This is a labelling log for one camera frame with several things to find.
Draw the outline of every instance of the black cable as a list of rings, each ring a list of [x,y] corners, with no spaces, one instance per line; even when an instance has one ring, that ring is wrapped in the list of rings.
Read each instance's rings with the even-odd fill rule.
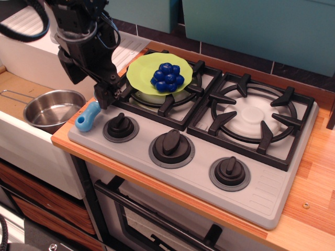
[[[37,14],[40,16],[43,23],[43,31],[39,34],[35,34],[32,36],[25,35],[22,33],[17,33],[7,26],[0,24],[0,33],[3,35],[12,38],[14,40],[22,41],[22,42],[33,42],[40,38],[42,38],[45,34],[47,34],[50,26],[49,18],[42,5],[37,0],[25,0],[25,2],[34,8]]]
[[[6,251],[8,243],[8,228],[6,220],[1,214],[0,214],[0,223],[2,227],[2,240],[0,245],[0,251]]]

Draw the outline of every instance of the blue plastic handle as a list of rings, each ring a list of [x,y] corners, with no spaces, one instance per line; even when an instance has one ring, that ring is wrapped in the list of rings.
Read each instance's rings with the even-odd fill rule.
[[[90,103],[86,110],[75,120],[75,126],[81,132],[88,132],[90,129],[92,129],[94,119],[100,111],[101,108],[98,102]]]

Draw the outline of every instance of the drawer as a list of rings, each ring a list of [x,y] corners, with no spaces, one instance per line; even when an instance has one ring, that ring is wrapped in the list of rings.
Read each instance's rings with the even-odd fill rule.
[[[1,180],[24,195],[24,197],[41,205],[41,207],[52,211],[89,234],[96,234],[84,206],[74,203],[69,198],[56,192],[56,190],[51,190],[16,169],[13,165],[0,160]]]
[[[21,208],[23,214],[32,221],[47,227],[48,229],[65,236],[66,238],[75,241],[88,250],[102,251],[103,248],[99,241],[82,233],[71,225],[61,221],[54,215],[41,210],[40,208],[30,204],[27,201],[21,200],[16,196],[12,196],[17,205]]]

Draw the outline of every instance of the blue grapes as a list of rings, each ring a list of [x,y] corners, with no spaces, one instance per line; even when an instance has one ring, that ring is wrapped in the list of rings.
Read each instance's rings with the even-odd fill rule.
[[[185,79],[180,75],[180,67],[170,63],[163,63],[153,74],[151,84],[160,92],[174,92],[184,83]]]

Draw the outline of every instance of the dark tile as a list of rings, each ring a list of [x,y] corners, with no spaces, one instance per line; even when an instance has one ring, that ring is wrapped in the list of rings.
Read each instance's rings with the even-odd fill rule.
[[[178,23],[185,24],[184,20],[184,10],[183,10],[183,2],[182,0],[179,1],[179,8],[178,8]]]
[[[119,31],[123,31],[132,35],[137,35],[136,25],[131,24],[129,22],[124,22],[118,19],[113,19],[114,24],[118,28]]]
[[[280,63],[274,64],[272,74],[335,93],[335,76],[327,77]]]
[[[257,58],[256,56],[250,56],[207,43],[202,43],[201,53],[213,58],[239,64],[266,73],[271,73],[273,64],[270,60]]]
[[[172,33],[156,31],[143,26],[137,26],[138,35],[160,43],[169,44],[184,50],[200,52],[200,42],[186,37],[185,26],[178,24]]]

